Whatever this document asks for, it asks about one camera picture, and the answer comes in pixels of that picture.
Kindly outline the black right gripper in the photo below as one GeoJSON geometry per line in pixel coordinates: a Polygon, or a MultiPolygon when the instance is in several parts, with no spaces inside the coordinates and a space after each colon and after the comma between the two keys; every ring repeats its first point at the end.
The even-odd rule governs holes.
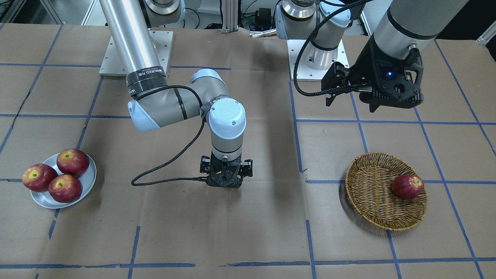
{"type": "Polygon", "coordinates": [[[200,181],[209,186],[221,188],[241,187],[244,177],[253,176],[253,161],[251,159],[242,161],[241,156],[228,161],[225,155],[222,159],[217,157],[202,156],[200,161],[200,173],[207,176],[201,177],[200,181]]]}

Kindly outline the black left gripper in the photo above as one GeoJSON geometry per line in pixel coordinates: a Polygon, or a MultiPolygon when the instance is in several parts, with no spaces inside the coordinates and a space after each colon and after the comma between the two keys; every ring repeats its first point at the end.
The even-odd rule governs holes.
{"type": "Polygon", "coordinates": [[[338,95],[355,91],[371,113],[379,106],[411,109],[424,100],[420,88],[423,69],[416,44],[407,46],[405,58],[396,59],[384,53],[371,37],[352,67],[340,62],[331,65],[321,80],[321,90],[326,94],[326,106],[338,95]]]}

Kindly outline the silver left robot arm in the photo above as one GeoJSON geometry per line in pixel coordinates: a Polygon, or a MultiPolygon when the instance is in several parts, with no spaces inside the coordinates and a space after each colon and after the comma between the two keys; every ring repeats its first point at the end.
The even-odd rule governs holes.
{"type": "Polygon", "coordinates": [[[411,109],[423,103],[421,52],[467,4],[465,0],[394,0],[354,65],[336,60],[354,10],[365,0],[280,0],[275,7],[277,36],[303,40],[292,78],[303,96],[358,92],[370,112],[381,106],[411,109]]]}

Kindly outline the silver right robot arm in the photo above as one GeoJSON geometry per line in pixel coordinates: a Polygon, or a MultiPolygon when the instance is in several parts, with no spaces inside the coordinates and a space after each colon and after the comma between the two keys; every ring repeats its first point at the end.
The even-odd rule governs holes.
{"type": "Polygon", "coordinates": [[[246,110],[233,99],[220,75],[200,69],[188,85],[170,85],[152,40],[151,27],[181,21],[182,0],[101,0],[107,25],[124,66],[131,97],[127,108],[140,132],[199,116],[209,125],[212,152],[203,156],[196,181],[209,186],[239,188],[253,176],[253,161],[242,161],[246,110]]]}

